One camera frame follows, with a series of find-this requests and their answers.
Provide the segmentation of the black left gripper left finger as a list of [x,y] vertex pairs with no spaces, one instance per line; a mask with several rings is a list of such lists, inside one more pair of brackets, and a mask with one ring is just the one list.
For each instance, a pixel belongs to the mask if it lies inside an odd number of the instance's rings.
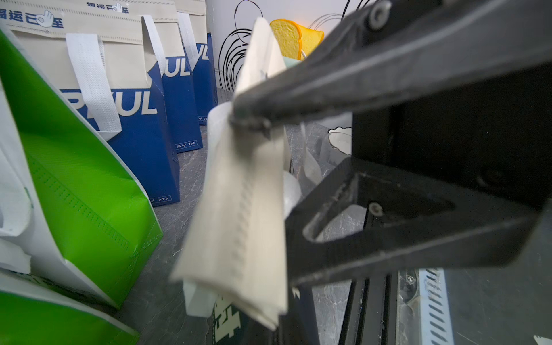
[[377,1],[239,94],[231,122],[271,129],[383,109],[550,62],[550,1]]

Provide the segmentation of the blue beige takeout bag front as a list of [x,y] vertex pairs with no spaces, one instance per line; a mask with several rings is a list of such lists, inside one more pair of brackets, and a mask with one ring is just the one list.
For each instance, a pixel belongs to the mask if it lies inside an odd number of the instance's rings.
[[288,311],[285,218],[301,197],[283,127],[267,135],[232,125],[234,102],[208,115],[204,189],[171,280],[189,316],[213,319],[215,344],[238,344],[247,326],[271,331]]

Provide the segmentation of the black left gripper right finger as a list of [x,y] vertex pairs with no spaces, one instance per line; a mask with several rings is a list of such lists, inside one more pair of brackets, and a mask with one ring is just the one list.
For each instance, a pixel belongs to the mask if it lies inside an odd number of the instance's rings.
[[[316,237],[348,207],[382,209],[347,237]],[[514,201],[358,158],[334,168],[286,220],[287,278],[316,286],[415,268],[504,266],[536,228],[543,199]]]

